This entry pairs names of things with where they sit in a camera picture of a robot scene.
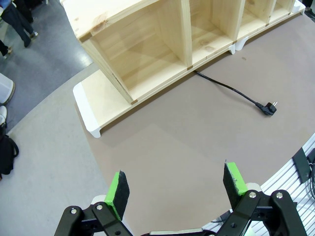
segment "power cord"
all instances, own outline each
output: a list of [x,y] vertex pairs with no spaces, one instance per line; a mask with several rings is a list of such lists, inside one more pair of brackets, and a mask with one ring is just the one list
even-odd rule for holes
[[315,162],[312,163],[312,171],[311,171],[311,179],[310,179],[310,189],[311,189],[311,195],[315,200]]
[[311,177],[310,177],[310,190],[311,195],[315,200],[315,148],[307,156],[307,160],[311,167]]
[[209,80],[213,83],[216,83],[218,85],[221,85],[223,87],[226,87],[236,93],[238,93],[239,95],[243,96],[244,98],[246,98],[248,101],[252,102],[253,104],[255,104],[256,107],[258,107],[266,116],[272,116],[276,111],[276,104],[278,102],[274,102],[273,104],[271,104],[270,102],[267,103],[266,106],[261,105],[259,102],[255,102],[254,100],[252,100],[251,98],[247,97],[245,94],[243,94],[242,92],[239,92],[238,90],[236,90],[235,88],[230,87],[229,85],[225,85],[219,81],[216,81],[214,79],[209,78],[208,76],[205,76],[204,74],[201,74],[198,71],[194,71],[197,75],[199,75],[202,78],[205,78],[206,80]]

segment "white shelf foot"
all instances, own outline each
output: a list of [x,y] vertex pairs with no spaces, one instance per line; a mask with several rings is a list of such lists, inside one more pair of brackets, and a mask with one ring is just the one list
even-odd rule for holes
[[293,9],[292,9],[292,13],[296,13],[298,11],[300,11],[301,7],[303,7],[303,11],[301,12],[301,14],[304,14],[305,11],[305,6],[299,1],[299,0],[295,0]]
[[248,40],[248,36],[243,38],[243,39],[241,39],[237,43],[235,43],[235,50],[236,51],[242,50],[247,40]]
[[235,44],[232,44],[231,46],[229,46],[228,49],[232,55],[235,54]]
[[92,134],[92,136],[96,139],[100,138],[100,128],[90,131],[90,133]]

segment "gray floor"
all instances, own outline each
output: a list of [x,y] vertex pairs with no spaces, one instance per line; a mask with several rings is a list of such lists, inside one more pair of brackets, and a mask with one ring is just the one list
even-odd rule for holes
[[57,0],[33,11],[33,28],[38,38],[29,48],[9,26],[4,43],[13,54],[0,59],[0,73],[15,82],[16,90],[8,109],[8,130],[14,127],[45,97],[92,63],[77,42],[66,14]]
[[54,235],[66,207],[87,208],[107,192],[72,93],[96,70],[92,64],[75,75],[9,132],[20,154],[0,181],[0,236]]

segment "bag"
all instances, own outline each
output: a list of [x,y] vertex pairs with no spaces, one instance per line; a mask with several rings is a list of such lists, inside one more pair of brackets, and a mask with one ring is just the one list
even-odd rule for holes
[[13,160],[19,154],[16,143],[7,135],[4,135],[4,124],[0,127],[0,177],[8,175],[13,170]]

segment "wooden shelving unit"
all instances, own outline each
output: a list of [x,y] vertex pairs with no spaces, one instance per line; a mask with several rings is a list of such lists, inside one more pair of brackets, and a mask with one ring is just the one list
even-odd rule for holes
[[61,0],[100,71],[74,89],[99,130],[237,42],[304,12],[295,0]]

